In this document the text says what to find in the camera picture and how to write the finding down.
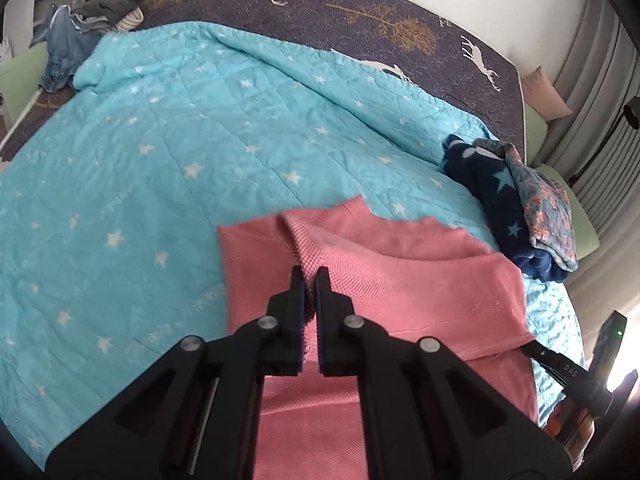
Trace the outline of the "person right hand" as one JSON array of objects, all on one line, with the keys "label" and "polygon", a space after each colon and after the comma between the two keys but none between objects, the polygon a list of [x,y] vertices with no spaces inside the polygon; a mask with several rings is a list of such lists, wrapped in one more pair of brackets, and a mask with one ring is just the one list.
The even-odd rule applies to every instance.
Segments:
[{"label": "person right hand", "polygon": [[[573,408],[568,404],[567,399],[556,404],[547,420],[546,426],[544,426],[544,432],[549,437],[556,438],[565,424],[570,421],[570,413],[572,411]],[[585,449],[594,435],[594,418],[586,410],[580,412],[577,416],[577,422],[578,425],[574,436],[570,439],[570,444],[565,448],[572,460],[574,469],[577,469],[582,464]]]}]

